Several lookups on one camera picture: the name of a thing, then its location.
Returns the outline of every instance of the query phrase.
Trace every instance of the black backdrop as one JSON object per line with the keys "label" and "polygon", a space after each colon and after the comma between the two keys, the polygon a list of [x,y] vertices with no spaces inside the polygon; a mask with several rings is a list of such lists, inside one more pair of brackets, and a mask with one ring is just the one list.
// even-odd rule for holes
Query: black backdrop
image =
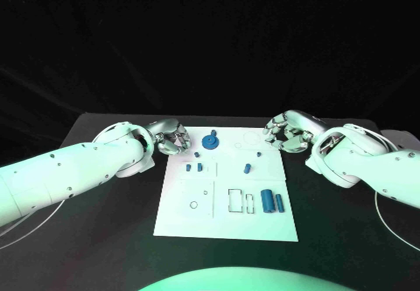
{"label": "black backdrop", "polygon": [[368,118],[419,136],[417,10],[370,1],[3,1],[2,161],[84,112]]}

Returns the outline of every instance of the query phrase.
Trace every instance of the robotic hand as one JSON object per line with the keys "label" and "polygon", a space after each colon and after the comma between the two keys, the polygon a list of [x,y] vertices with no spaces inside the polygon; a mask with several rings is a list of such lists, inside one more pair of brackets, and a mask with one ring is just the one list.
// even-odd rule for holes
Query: robotic hand
{"label": "robotic hand", "polygon": [[129,177],[153,167],[155,144],[176,155],[191,147],[175,118],[142,127],[120,122],[94,138],[0,168],[0,226],[45,206],[77,196],[116,175]]}
{"label": "robotic hand", "polygon": [[[282,127],[287,141],[276,139]],[[298,110],[277,115],[263,133],[270,134],[266,142],[289,153],[313,144],[306,166],[338,186],[351,188],[362,179],[380,194],[420,208],[419,151],[399,150],[381,135],[354,124],[331,128]]]}

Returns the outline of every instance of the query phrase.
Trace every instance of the white paper sheet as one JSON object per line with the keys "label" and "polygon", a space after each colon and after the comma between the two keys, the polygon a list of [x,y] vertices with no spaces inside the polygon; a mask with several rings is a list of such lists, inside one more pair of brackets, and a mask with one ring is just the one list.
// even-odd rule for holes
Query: white paper sheet
{"label": "white paper sheet", "polygon": [[[220,146],[207,150],[201,140],[212,129]],[[168,159],[155,235],[298,241],[282,156],[264,143],[261,129],[186,127],[186,130],[192,148],[186,154]],[[248,174],[246,164],[251,164]],[[228,211],[230,189],[241,190],[243,201],[237,197],[234,201],[244,206],[241,213]],[[263,212],[264,189],[273,191],[273,198],[282,194],[285,213],[279,213],[276,199],[276,212]],[[247,213],[247,194],[253,195],[254,213]]]}

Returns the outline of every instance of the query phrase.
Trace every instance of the table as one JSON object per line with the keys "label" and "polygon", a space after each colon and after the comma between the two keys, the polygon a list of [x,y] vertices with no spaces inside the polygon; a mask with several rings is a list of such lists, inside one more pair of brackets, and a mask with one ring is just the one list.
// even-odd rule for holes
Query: table
{"label": "table", "polygon": [[[62,147],[91,141],[116,122],[146,125],[169,117],[185,126],[263,127],[269,120],[85,113]],[[378,131],[368,120],[324,120]],[[150,170],[114,177],[69,199],[42,228],[2,250],[0,289],[139,290],[191,270],[246,266],[298,272],[357,290],[417,290],[420,253],[381,224],[371,188],[362,182],[351,189],[335,186],[306,167],[309,152],[282,156],[299,242],[153,236],[168,161],[156,151]],[[378,202],[391,228],[420,245],[420,210],[383,197]],[[19,236],[55,207],[33,214]]]}

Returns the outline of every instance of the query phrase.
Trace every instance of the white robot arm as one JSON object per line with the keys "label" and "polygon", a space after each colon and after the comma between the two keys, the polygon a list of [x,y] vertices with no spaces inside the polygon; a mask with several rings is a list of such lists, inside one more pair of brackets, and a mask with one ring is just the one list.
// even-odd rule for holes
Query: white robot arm
{"label": "white robot arm", "polygon": [[120,122],[84,142],[0,168],[0,226],[45,206],[77,196],[113,176],[129,177],[153,167],[152,154],[184,153],[191,137],[172,119],[145,127]]}
{"label": "white robot arm", "polygon": [[[287,141],[276,139],[282,127]],[[302,152],[313,143],[306,165],[338,186],[351,188],[364,180],[380,194],[420,208],[419,151],[393,147],[390,152],[386,138],[377,141],[367,129],[354,124],[329,128],[298,110],[276,116],[263,132],[270,133],[266,142],[287,152]]]}

